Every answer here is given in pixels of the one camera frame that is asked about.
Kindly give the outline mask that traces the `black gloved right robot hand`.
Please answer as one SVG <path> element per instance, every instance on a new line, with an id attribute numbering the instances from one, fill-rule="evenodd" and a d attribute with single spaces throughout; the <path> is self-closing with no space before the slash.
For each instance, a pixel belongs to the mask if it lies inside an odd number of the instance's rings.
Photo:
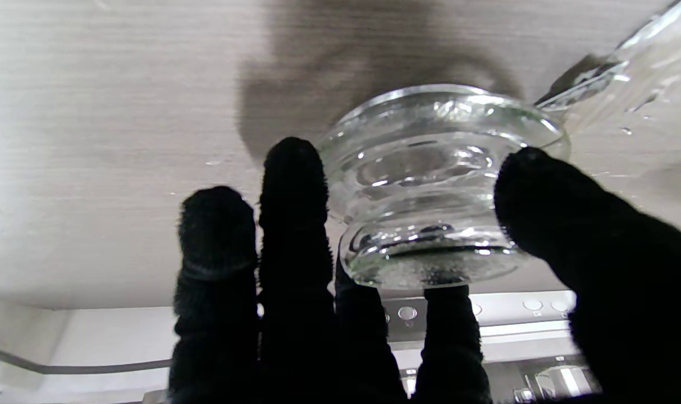
<path id="1" fill-rule="evenodd" d="M 430 289 L 408 397 L 378 291 L 335 268 L 319 154 L 288 137 L 269 151 L 252 207 L 226 186 L 185 200 L 171 403 L 491 403 L 468 287 Z M 599 393 L 555 403 L 681 403 L 681 231 L 536 148 L 495 186 L 500 225 L 576 295 L 576 346 Z"/>

